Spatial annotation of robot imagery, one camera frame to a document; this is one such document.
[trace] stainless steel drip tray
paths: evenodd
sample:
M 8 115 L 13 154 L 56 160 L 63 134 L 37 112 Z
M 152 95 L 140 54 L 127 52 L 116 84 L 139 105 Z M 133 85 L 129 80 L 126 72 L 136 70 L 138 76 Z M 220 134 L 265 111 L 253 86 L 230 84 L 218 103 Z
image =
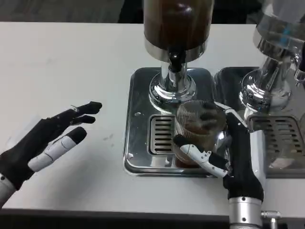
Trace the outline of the stainless steel drip tray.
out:
M 243 117 L 245 110 L 239 100 L 240 83 L 252 70 L 251 67 L 224 68 L 215 76 L 215 81 L 205 69 L 189 69 L 188 74 L 196 83 L 197 99 L 213 98 L 232 107 Z M 149 84 L 158 73 L 160 68 L 141 68 L 131 78 L 124 150 L 126 169 L 137 175 L 211 177 L 199 167 L 183 167 L 176 160 L 172 150 L 175 110 L 162 111 L 149 100 Z M 301 116 L 305 113 L 302 110 L 305 107 L 300 106 L 305 90 L 297 88 L 292 93 L 292 103 L 277 114 L 282 118 L 250 119 L 250 126 L 260 125 L 267 135 L 268 178 L 305 178 L 305 149 L 301 134 L 304 129 L 299 128 Z M 289 141 L 291 154 L 281 154 L 281 141 Z
M 160 68 L 138 69 L 131 78 L 127 113 L 124 164 L 128 171 L 153 176 L 211 175 L 199 167 L 183 167 L 173 153 L 175 109 L 166 112 L 152 105 L 149 85 Z M 197 99 L 211 100 L 215 84 L 206 69 L 188 69 L 197 87 Z
M 239 99 L 243 77 L 253 67 L 223 68 L 214 77 L 219 102 L 232 107 L 241 117 L 251 113 Z M 304 122 L 305 89 L 295 87 L 293 73 L 288 73 L 292 94 L 287 107 L 272 116 L 249 116 L 253 129 L 263 129 L 266 135 L 266 166 L 268 178 L 305 178 Z

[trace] white robotic finger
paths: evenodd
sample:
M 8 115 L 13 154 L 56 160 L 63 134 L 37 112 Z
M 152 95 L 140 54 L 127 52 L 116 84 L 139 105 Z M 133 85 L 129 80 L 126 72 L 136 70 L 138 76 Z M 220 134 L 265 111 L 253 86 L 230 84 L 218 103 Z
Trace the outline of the white robotic finger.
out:
M 28 163 L 29 168 L 34 172 L 38 172 L 49 166 L 80 143 L 86 135 L 87 133 L 82 127 L 75 128 L 67 135 L 49 144 L 41 154 L 30 160 Z

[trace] chrome dispenser base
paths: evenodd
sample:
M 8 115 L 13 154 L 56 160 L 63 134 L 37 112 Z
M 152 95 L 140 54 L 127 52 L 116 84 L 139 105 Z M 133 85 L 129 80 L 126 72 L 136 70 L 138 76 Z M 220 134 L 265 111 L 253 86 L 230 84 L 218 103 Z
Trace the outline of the chrome dispenser base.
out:
M 171 147 L 176 108 L 162 110 L 150 101 L 149 96 L 151 81 L 160 71 L 160 68 L 141 68 L 131 78 L 125 134 L 125 167 L 138 175 L 211 176 L 199 167 L 181 167 L 176 161 Z M 196 85 L 197 99 L 214 99 L 215 84 L 206 69 L 188 69 L 187 73 Z
M 171 110 L 180 103 L 194 99 L 196 97 L 195 81 L 188 75 L 186 76 L 186 89 L 182 92 L 167 92 L 159 83 L 160 73 L 157 74 L 149 85 L 149 96 L 151 102 L 164 110 Z
M 244 106 L 253 112 L 274 112 L 285 108 L 291 94 L 289 83 L 285 80 L 281 88 L 268 92 L 256 86 L 257 74 L 259 70 L 253 70 L 242 81 L 239 98 Z

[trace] metal cylinder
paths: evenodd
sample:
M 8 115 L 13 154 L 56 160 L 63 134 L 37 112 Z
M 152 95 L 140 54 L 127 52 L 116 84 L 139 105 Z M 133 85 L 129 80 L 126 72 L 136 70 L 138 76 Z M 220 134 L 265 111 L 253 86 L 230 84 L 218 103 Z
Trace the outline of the metal cylinder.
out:
M 229 199 L 230 225 L 260 228 L 263 225 L 261 208 L 262 202 L 255 198 L 238 197 Z

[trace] dark background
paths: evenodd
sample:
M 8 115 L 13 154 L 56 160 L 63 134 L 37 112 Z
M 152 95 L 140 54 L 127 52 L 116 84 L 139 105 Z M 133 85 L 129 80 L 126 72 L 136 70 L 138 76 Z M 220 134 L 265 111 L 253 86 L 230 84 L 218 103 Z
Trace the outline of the dark background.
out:
M 257 23 L 263 0 L 215 0 L 212 23 Z M 142 0 L 0 0 L 0 21 L 143 23 Z

